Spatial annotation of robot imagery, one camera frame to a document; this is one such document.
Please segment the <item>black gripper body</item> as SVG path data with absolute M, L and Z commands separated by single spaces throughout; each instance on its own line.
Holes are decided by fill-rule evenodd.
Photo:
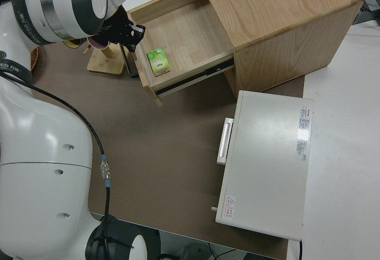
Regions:
M 120 6 L 116 12 L 106 19 L 100 29 L 99 37 L 103 42 L 121 43 L 130 45 L 132 39 L 133 22 L 129 19 L 123 6 Z

